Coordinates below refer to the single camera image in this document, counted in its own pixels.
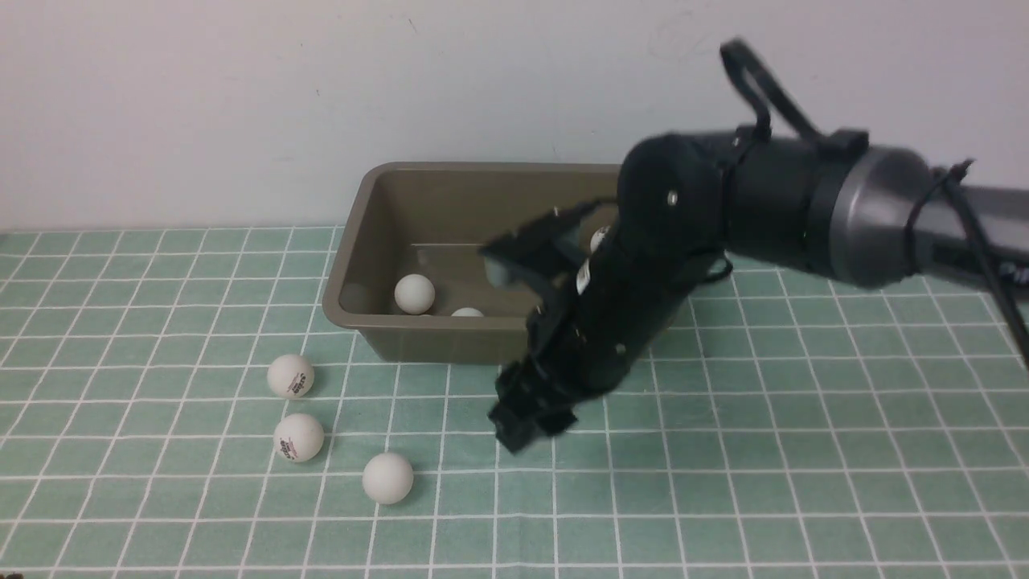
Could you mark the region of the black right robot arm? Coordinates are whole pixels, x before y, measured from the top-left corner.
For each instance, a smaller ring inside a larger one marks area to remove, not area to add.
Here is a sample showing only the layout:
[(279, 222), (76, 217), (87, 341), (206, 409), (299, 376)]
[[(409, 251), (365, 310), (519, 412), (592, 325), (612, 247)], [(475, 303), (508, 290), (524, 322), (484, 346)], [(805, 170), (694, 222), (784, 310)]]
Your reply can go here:
[(1027, 192), (970, 187), (970, 162), (932, 168), (863, 133), (812, 140), (743, 131), (640, 142), (614, 195), (552, 208), (480, 249), (495, 285), (540, 297), (527, 352), (489, 411), (512, 454), (614, 391), (728, 254), (882, 289), (915, 275), (985, 290), (1027, 355)]

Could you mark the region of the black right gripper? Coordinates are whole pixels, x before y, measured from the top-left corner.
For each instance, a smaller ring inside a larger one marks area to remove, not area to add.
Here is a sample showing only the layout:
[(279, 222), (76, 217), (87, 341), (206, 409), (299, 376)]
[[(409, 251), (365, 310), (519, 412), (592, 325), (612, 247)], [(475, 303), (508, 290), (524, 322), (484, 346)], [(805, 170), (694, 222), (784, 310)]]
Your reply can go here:
[(576, 424), (576, 403), (555, 399), (614, 391), (691, 290), (724, 275), (713, 272), (723, 259), (717, 246), (650, 253), (601, 242), (559, 299), (530, 316), (526, 358), (495, 381), (488, 418), (504, 450), (521, 454), (538, 436), (558, 437)]

